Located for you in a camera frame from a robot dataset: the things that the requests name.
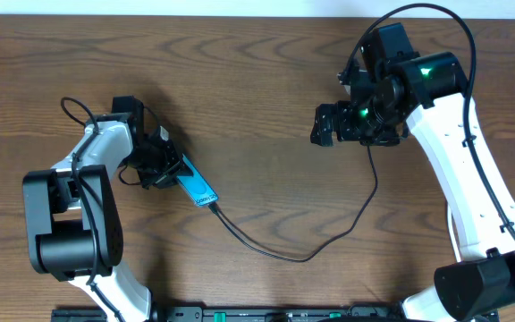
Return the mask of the blue screen Galaxy smartphone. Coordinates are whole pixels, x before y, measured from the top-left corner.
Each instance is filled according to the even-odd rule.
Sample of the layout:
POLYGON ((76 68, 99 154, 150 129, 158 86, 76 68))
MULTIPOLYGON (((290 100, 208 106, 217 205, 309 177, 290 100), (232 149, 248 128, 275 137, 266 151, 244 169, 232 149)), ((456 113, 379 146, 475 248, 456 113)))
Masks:
POLYGON ((182 156, 182 162, 184 172, 178 174, 176 179, 193 204, 202 208, 217 202, 219 200, 218 194, 185 155, 182 156))

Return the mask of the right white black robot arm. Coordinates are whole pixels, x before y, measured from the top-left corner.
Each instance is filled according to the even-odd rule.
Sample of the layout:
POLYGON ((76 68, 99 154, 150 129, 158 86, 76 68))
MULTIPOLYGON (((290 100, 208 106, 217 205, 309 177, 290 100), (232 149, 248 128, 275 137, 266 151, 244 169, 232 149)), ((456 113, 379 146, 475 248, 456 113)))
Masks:
POLYGON ((312 143, 395 146, 414 136, 455 224, 458 260, 401 303, 411 320, 465 321, 515 304, 515 202, 485 142, 467 78, 449 52, 422 56, 399 23, 371 30, 342 73, 349 98, 316 110, 312 143))

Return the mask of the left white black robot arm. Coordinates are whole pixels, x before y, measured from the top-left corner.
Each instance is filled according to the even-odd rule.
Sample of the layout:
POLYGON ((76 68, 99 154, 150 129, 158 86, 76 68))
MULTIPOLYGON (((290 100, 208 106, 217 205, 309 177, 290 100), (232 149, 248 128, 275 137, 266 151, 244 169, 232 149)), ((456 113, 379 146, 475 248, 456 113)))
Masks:
POLYGON ((30 264, 40 274, 81 288, 109 321, 163 321, 152 292, 122 260, 122 224, 111 180, 131 167, 144 189, 191 176, 162 127, 144 129, 149 108, 114 97, 109 114, 89 114, 80 142, 48 170, 22 180, 30 264))

